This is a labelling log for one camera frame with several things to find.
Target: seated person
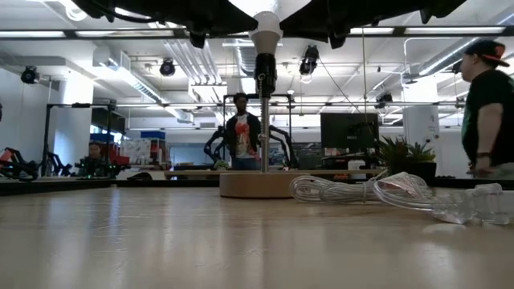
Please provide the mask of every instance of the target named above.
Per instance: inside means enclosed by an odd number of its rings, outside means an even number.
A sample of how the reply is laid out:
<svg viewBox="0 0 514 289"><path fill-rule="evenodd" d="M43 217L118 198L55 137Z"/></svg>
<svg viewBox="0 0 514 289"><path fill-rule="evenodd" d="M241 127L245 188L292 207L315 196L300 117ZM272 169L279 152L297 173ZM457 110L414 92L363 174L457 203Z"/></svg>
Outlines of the seated person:
<svg viewBox="0 0 514 289"><path fill-rule="evenodd" d="M232 169L260 169L259 134L260 121L257 116L247 112L247 95L237 93L234 103L238 113L226 122L226 142L232 157Z"/></svg>
<svg viewBox="0 0 514 289"><path fill-rule="evenodd" d="M97 143L89 144L89 156L81 160L84 167L80 168L77 176L79 177L106 177L105 172L107 163L102 157L100 145Z"/></svg>

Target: potted plant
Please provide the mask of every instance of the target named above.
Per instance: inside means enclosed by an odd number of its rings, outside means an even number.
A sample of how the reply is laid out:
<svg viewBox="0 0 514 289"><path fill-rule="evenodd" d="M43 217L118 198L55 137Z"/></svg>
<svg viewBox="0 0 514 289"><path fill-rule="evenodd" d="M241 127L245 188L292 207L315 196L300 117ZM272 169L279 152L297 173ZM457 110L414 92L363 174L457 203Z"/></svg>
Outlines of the potted plant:
<svg viewBox="0 0 514 289"><path fill-rule="evenodd" d="M405 137L393 140L388 136L379 141L379 158L387 166L390 174L407 172L421 177L426 182L435 178L437 164L432 149L427 149L426 144L408 144Z"/></svg>
<svg viewBox="0 0 514 289"><path fill-rule="evenodd" d="M224 160L216 161L216 163L214 164L215 170L228 170L229 168L230 168L230 166Z"/></svg>

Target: ceiling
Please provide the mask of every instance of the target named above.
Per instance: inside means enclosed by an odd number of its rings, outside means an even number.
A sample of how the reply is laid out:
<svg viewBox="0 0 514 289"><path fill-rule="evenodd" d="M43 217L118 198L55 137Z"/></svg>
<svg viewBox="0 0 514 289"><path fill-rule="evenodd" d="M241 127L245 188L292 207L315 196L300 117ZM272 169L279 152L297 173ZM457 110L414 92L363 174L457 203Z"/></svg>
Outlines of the ceiling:
<svg viewBox="0 0 514 289"><path fill-rule="evenodd" d="M305 5L308 0L276 0L260 1L257 4L248 4L247 0L232 0L232 2L247 12L255 14L261 10L273 9L281 19L294 13ZM504 0L467 0L453 14L446 18L433 18L428 25L494 25L500 14L514 14L514 5ZM422 25L419 13L406 14L400 17L385 20L381 26L417 26ZM1 29L121 29L121 28L149 28L146 24L135 24L115 20L109 23L105 18L91 19L75 22L67 18L66 11L59 2L37 2L25 0L2 0L0 10ZM215 66L228 83L239 83L239 69L236 48L224 47L224 43L232 40L209 40L210 53ZM359 39L351 38L346 44L332 50L326 43L317 43L306 39L282 39L282 46L277 48L276 60L278 80L276 93L286 93L294 90L297 103L343 102L363 101L367 92L370 101L373 97L384 91L391 92L395 101L402 100L402 86L398 74L392 71L402 71L407 67L416 66L435 57L444 55L452 46L458 45L462 39ZM514 53L514 39L498 39L507 45L507 54ZM318 67L311 77L304 77L300 81L298 62L303 56L307 45L316 44L320 52ZM109 41L4 41L0 43L0 59L20 59L28 56L59 56L73 62L88 73L96 81L94 98L96 101L116 99L118 103L149 102L145 97L133 89L122 79L109 78L97 67L92 65L92 52L100 46L109 46L115 51L124 51L132 60L132 70L138 74L145 83L156 88L169 102L193 102L187 93L190 80L186 73L177 67L172 77L162 77L159 67L164 58L170 54L161 40L109 40ZM458 75L438 73L432 76L438 83L439 100L455 100L455 96L468 89ZM420 95L417 101L427 101ZM324 112L349 111L352 108L334 107L301 107L297 106L292 113L316 114ZM452 113L452 108L445 108ZM163 110L148 110L144 108L121 109L124 115L131 117L171 117ZM193 111L196 116L214 115L210 110ZM271 113L288 113L286 108L271 108Z"/></svg>

